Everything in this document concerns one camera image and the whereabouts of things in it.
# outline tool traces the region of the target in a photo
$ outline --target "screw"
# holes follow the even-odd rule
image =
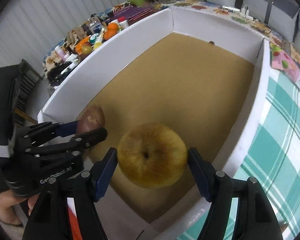
[[[53,183],[55,183],[57,181],[57,179],[55,178],[55,177],[52,177],[52,178],[50,178],[49,180],[48,180],[48,182],[50,183],[50,184],[53,184]]]
[[[250,177],[249,180],[252,182],[252,183],[257,183],[258,180],[255,178],[255,177]]]
[[[225,176],[225,173],[223,171],[216,171],[216,175],[220,178]]]
[[[72,152],[72,155],[73,156],[78,156],[78,155],[80,155],[80,152],[79,151],[74,151],[74,152]]]
[[[83,178],[87,178],[87,177],[89,177],[90,176],[90,172],[89,171],[83,171],[82,173],[81,173],[81,177],[83,177]]]

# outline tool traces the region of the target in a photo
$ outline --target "apple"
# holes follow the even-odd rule
[[[105,115],[101,106],[87,106],[77,123],[77,133],[81,134],[104,127],[105,123]]]
[[[144,188],[161,188],[181,178],[188,153],[175,131],[158,123],[144,123],[121,138],[117,159],[123,174],[132,183]]]

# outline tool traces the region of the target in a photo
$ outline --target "orange fruit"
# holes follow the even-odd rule
[[[110,38],[112,38],[113,36],[115,36],[116,34],[117,34],[116,31],[113,31],[113,30],[107,30],[107,31],[105,32],[104,38],[105,38],[105,40],[107,41],[107,40],[109,40]]]
[[[116,23],[109,23],[109,25],[108,25],[108,30],[109,30],[109,31],[112,30],[112,31],[118,32],[119,27],[118,27],[118,25],[117,25]]]

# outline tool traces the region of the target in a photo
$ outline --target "gray and white curtain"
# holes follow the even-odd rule
[[[11,0],[0,15],[0,67],[25,59],[43,74],[42,60],[92,13],[126,0]]]

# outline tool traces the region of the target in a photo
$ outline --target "checkered tablecloth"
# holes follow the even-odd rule
[[[256,177],[277,216],[288,224],[283,239],[300,231],[300,91],[285,74],[270,70],[266,101],[248,155],[234,178]],[[238,199],[233,199],[224,239],[231,239]],[[205,213],[177,240],[197,239]]]

